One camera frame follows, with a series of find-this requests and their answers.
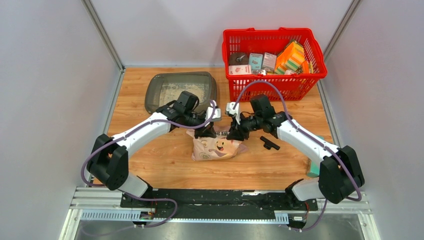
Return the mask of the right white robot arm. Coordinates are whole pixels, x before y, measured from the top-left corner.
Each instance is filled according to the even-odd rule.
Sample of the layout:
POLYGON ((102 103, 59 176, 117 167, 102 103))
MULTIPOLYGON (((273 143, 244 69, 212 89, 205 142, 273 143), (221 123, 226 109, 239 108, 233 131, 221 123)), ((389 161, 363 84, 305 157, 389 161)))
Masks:
POLYGON ((306 130, 284 111, 276 112, 269 98, 260 94, 250 100, 253 114, 244 116, 236 102, 226 104, 232 118, 227 139, 244 141, 250 132, 262 130, 302 152, 319 166, 318 177, 299 179, 285 188, 285 203, 299 209, 307 200, 326 199, 338 204, 358 192, 365 183, 356 151, 339 147, 306 130))

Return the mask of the red plastic basket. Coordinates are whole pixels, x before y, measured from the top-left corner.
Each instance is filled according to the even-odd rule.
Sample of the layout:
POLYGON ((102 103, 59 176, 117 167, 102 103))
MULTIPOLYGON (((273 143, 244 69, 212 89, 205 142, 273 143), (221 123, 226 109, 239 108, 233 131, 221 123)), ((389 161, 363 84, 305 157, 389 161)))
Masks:
POLYGON ((328 74, 309 28, 226 29, 221 51, 232 102, 258 94, 298 101, 328 74))

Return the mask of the teal small box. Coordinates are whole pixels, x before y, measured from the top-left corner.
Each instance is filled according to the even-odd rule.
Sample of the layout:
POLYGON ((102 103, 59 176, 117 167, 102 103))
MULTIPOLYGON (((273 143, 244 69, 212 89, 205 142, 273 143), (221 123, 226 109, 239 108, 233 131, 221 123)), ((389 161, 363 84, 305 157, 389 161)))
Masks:
POLYGON ((250 53, 248 64, 251 67, 251 70, 260 70, 262 68, 264 55, 261 53, 250 53))

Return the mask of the black bag clip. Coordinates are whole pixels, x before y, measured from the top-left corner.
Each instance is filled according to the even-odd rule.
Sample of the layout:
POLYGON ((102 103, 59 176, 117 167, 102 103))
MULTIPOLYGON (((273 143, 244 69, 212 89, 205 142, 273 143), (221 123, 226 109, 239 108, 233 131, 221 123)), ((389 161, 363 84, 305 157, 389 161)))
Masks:
POLYGON ((281 148, 279 145, 264 136, 261 136, 259 139, 263 142, 263 147, 267 150, 275 149, 278 151, 281 148))

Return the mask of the pink white small box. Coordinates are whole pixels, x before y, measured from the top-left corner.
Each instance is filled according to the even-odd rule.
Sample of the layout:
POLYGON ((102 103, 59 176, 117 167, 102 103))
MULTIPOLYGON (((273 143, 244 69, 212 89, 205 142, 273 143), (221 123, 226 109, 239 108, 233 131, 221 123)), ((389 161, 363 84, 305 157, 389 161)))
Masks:
POLYGON ((252 68, 249 64, 243 65, 229 65, 228 74, 230 76, 239 76, 239 75, 251 75, 252 68))

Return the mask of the grey litter box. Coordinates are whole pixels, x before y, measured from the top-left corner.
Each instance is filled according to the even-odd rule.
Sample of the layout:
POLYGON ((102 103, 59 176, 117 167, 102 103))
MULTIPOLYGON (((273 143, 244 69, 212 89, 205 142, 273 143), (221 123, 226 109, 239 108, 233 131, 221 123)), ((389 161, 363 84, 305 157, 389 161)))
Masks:
POLYGON ((181 92, 187 91, 199 98, 195 112, 206 111, 209 100, 216 100, 217 82, 207 71, 160 73, 155 75, 147 88, 144 106, 149 114, 157 108, 177 100, 181 92))

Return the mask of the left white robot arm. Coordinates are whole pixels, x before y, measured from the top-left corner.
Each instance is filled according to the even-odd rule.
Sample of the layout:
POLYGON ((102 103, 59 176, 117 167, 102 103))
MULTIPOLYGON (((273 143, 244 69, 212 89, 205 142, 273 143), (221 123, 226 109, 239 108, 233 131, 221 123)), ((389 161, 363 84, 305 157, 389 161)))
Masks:
POLYGON ((221 119, 221 110, 215 100, 210 100, 207 109, 197 113, 195 109, 199 102, 196 95, 183 91, 176 100, 160 106, 136 126, 114 136, 98 136, 81 172, 89 172, 100 181, 100 187, 119 190, 132 197, 140 207, 148 207, 153 201, 153 194, 149 191, 151 186, 130 173, 130 157, 175 128, 194 130, 202 137, 213 137, 213 122, 221 119))

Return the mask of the pink cat litter bag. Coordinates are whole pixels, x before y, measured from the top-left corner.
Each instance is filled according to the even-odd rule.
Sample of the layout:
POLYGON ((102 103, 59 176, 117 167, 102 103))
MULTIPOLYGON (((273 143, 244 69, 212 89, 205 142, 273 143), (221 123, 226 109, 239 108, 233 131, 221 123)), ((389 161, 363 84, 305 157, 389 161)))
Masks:
POLYGON ((214 127, 216 137, 195 138, 195 130, 188 129, 186 133, 193 138, 193 152, 191 159, 194 161, 224 160, 235 157, 248 151, 242 141, 228 140, 229 126, 214 127))

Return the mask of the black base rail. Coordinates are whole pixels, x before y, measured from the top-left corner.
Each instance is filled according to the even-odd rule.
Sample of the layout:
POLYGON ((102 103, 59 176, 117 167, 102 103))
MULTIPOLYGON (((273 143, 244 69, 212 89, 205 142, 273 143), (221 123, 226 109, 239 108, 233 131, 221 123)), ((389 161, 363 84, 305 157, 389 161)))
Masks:
POLYGON ((305 215, 318 210, 315 199, 294 202, 284 191, 159 188, 148 190, 143 198, 124 194, 120 207, 153 210, 156 220, 174 210, 175 219, 194 220, 272 220, 279 211, 305 215))

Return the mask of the teal black brush block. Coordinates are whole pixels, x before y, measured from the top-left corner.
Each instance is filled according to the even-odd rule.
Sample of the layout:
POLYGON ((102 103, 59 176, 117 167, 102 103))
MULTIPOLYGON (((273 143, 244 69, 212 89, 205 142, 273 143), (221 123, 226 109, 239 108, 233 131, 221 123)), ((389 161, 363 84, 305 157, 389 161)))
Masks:
POLYGON ((315 160, 308 158, 307 162, 306 176, 310 178, 317 178, 320 175, 320 162, 322 161, 322 158, 319 158, 318 160, 316 160, 316 156, 314 158, 315 160))

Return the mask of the orange sponge pack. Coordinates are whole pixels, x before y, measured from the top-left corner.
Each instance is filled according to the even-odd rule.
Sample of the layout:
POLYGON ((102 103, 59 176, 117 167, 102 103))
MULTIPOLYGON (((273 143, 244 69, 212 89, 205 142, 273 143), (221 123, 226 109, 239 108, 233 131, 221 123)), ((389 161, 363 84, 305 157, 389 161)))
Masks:
POLYGON ((304 47, 291 40, 277 56, 274 73, 278 75, 311 74, 310 63, 306 60, 304 47))

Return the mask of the grey small box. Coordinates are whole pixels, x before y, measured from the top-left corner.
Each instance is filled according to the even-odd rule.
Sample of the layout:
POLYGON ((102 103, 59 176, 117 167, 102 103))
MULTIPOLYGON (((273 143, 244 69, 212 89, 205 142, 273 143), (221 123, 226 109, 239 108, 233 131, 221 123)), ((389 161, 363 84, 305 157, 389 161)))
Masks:
POLYGON ((267 73, 273 73, 275 70, 276 61, 277 56, 275 54, 265 52, 263 54, 261 69, 265 70, 267 73))

